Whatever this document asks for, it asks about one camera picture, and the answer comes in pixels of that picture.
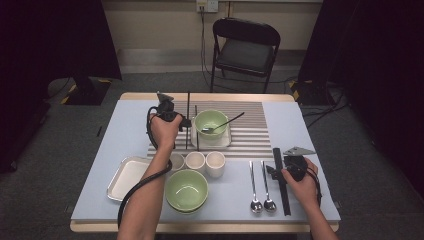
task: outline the silver spoon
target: silver spoon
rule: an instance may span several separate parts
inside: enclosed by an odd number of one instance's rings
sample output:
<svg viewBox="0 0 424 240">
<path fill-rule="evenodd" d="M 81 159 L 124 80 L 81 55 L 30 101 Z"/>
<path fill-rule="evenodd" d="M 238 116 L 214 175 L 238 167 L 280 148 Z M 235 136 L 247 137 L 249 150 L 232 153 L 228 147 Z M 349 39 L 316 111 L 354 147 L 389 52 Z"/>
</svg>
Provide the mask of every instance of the silver spoon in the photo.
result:
<svg viewBox="0 0 424 240">
<path fill-rule="evenodd" d="M 250 176 L 252 178 L 252 187 L 253 187 L 253 200 L 250 203 L 250 209 L 254 213 L 260 213 L 262 212 L 262 203 L 259 202 L 259 200 L 256 198 L 255 177 L 253 176 L 253 163 L 252 161 L 249 161 L 249 163 L 250 163 Z"/>
<path fill-rule="evenodd" d="M 204 132 L 204 133 L 212 133 L 213 131 L 215 131 L 215 129 L 217 129 L 217 128 L 219 128 L 219 127 L 222 127 L 222 126 L 224 126 L 225 124 L 228 124 L 228 123 L 230 123 L 230 122 L 232 122 L 232 121 L 236 120 L 237 118 L 239 118 L 239 117 L 243 116 L 243 114 L 244 114 L 244 112 L 240 113 L 240 114 L 239 114 L 239 115 L 237 115 L 235 118 L 231 119 L 231 120 L 230 120 L 230 121 L 228 121 L 228 122 L 225 122 L 225 123 L 223 123 L 223 124 L 219 125 L 218 127 L 214 127 L 214 128 L 202 128 L 202 132 Z"/>
<path fill-rule="evenodd" d="M 275 205 L 274 201 L 269 198 L 268 193 L 268 184 L 266 182 L 266 174 L 265 174 L 265 163 L 261 161 L 262 165 L 262 174 L 264 175 L 264 183 L 265 183 L 265 191 L 266 191 L 266 200 L 264 202 L 264 207 L 267 212 L 275 212 L 277 210 L 277 205 Z"/>
</svg>

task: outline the bowl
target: bowl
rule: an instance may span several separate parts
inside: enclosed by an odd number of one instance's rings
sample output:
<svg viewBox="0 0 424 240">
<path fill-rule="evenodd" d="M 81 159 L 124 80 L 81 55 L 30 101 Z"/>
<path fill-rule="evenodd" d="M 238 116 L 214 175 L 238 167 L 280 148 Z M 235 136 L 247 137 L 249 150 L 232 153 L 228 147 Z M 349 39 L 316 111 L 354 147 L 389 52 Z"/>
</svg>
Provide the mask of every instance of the bowl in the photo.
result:
<svg viewBox="0 0 424 240">
<path fill-rule="evenodd" d="M 213 132 L 202 132 L 203 128 L 215 128 L 228 121 L 228 117 L 218 110 L 205 110 L 197 114 L 194 118 L 194 125 L 199 137 L 207 140 L 220 139 L 228 128 L 228 124 L 215 129 Z"/>
<path fill-rule="evenodd" d="M 184 169 L 174 173 L 165 184 L 165 198 L 169 205 L 182 213 L 199 209 L 208 197 L 208 182 L 199 172 Z"/>
</svg>

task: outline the hand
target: hand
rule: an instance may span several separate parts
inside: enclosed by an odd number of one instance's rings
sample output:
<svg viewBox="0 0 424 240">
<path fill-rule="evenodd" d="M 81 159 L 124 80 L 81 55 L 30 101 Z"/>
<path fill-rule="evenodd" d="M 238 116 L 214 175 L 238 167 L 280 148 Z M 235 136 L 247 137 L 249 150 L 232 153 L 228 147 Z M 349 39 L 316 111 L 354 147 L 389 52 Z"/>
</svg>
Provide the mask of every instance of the hand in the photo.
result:
<svg viewBox="0 0 424 240">
<path fill-rule="evenodd" d="M 312 173 L 312 175 L 318 174 L 318 167 L 315 166 L 315 164 L 313 164 L 308 158 L 305 157 L 305 160 L 308 164 L 307 171 Z M 297 200 L 299 200 L 303 207 L 312 205 L 318 206 L 315 181 L 311 176 L 309 176 L 309 174 L 305 174 L 305 177 L 301 181 L 296 182 L 286 169 L 282 169 L 281 173 L 292 188 Z"/>
<path fill-rule="evenodd" d="M 178 135 L 178 126 L 183 118 L 178 114 L 172 122 L 166 122 L 154 114 L 150 115 L 153 138 L 158 148 L 173 148 Z"/>
</svg>

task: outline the striped placemat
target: striped placemat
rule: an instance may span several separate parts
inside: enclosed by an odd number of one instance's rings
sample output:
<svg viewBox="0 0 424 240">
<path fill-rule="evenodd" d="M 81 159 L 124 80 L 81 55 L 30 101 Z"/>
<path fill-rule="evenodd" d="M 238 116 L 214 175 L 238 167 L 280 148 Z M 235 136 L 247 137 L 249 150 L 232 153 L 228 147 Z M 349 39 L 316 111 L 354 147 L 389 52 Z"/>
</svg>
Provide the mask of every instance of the striped placemat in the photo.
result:
<svg viewBox="0 0 424 240">
<path fill-rule="evenodd" d="M 187 116 L 187 103 L 175 101 L 175 111 Z M 197 112 L 208 109 L 222 111 L 229 119 L 237 116 L 241 112 L 245 114 L 239 119 L 230 123 L 231 141 L 226 147 L 204 147 L 199 151 L 207 155 L 211 151 L 222 152 L 227 160 L 269 160 L 273 159 L 271 143 L 269 140 L 268 128 L 265 114 L 260 102 L 191 102 L 189 118 L 195 116 L 195 106 Z M 180 132 L 176 139 L 174 152 L 182 154 L 184 157 L 197 151 L 195 144 L 191 143 L 191 133 Z M 152 158 L 155 148 L 150 144 L 148 157 Z"/>
</svg>

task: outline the white plate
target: white plate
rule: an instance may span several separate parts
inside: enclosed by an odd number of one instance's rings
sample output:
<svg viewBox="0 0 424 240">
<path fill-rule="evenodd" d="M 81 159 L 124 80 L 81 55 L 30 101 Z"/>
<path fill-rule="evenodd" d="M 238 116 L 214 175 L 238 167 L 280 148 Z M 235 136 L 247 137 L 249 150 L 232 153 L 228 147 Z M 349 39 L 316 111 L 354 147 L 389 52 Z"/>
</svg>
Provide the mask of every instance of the white plate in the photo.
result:
<svg viewBox="0 0 424 240">
<path fill-rule="evenodd" d="M 122 201 L 128 191 L 140 181 L 150 161 L 141 157 L 128 157 L 122 160 L 107 188 L 107 196 Z"/>
<path fill-rule="evenodd" d="M 196 125 L 194 124 L 194 121 L 191 121 L 191 144 L 193 146 L 197 147 L 197 131 L 196 131 Z M 216 140 L 209 140 L 209 139 L 203 139 L 201 136 L 199 136 L 199 148 L 222 148 L 222 147 L 228 147 L 231 144 L 231 126 L 227 127 L 227 130 L 225 130 L 224 134 L 220 139 Z"/>
</svg>

